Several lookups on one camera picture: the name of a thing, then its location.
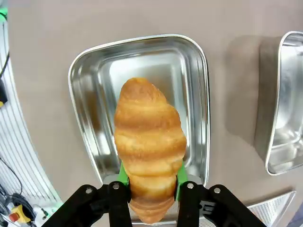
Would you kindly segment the golden brown croissant bread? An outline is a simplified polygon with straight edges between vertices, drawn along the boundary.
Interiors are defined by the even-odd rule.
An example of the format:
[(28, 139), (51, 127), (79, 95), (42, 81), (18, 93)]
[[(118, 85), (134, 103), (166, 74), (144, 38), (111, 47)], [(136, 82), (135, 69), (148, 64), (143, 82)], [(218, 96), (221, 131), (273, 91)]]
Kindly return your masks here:
[(151, 82), (132, 78), (122, 86), (114, 124), (117, 153), (130, 183), (130, 208), (142, 222), (158, 222), (175, 201), (186, 152), (179, 114)]

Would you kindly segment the silver metal tray right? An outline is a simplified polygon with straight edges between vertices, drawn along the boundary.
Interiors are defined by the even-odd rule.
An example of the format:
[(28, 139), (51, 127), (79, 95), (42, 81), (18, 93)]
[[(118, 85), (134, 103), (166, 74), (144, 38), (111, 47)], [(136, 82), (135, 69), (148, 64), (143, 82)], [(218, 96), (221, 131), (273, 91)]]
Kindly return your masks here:
[(280, 175), (303, 166), (303, 32), (281, 37), (277, 52), (277, 101), (266, 167)]

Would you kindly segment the stainless steel airtight container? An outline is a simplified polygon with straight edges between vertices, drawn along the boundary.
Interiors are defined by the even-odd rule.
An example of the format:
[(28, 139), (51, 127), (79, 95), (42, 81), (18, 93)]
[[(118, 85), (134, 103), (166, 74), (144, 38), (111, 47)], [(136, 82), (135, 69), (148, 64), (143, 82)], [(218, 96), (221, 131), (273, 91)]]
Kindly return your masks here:
[(184, 35), (127, 39), (81, 52), (71, 101), (102, 183), (126, 181), (134, 222), (176, 219), (178, 185), (206, 184), (210, 98), (205, 53)]

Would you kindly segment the yellow emergency stop box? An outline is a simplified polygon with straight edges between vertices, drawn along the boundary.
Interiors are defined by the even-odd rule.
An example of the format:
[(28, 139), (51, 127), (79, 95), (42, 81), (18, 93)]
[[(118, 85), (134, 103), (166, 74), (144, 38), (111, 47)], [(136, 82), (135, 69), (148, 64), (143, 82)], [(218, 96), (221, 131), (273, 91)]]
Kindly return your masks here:
[(22, 205), (18, 205), (11, 210), (9, 219), (12, 222), (18, 222), (20, 224), (29, 223), (31, 221), (31, 219), (24, 214)]

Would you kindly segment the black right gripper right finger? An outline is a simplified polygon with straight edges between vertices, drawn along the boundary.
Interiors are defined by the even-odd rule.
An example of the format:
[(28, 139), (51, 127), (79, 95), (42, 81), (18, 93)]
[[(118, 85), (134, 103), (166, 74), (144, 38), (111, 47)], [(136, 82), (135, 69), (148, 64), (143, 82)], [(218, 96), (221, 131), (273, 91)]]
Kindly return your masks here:
[(177, 173), (177, 227), (199, 227), (203, 216), (215, 227), (266, 227), (229, 189), (221, 184), (205, 188), (189, 179), (184, 165)]

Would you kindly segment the perforated metal tray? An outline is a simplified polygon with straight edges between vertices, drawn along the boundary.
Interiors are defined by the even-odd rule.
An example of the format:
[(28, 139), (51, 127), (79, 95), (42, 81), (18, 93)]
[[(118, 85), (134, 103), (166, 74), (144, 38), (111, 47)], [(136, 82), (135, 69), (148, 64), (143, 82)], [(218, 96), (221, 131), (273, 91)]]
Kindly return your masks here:
[(296, 191), (290, 191), (247, 208), (267, 227), (276, 227), (295, 195)]

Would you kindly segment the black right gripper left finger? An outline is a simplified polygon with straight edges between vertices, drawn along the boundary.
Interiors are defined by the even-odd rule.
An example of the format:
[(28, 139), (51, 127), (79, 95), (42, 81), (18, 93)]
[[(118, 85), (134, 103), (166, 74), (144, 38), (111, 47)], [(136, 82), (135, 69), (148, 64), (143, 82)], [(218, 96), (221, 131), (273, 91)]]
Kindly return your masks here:
[(106, 213), (109, 227), (132, 227), (130, 200), (129, 178), (121, 165), (119, 174), (107, 176), (101, 188), (78, 188), (42, 227), (92, 227)]

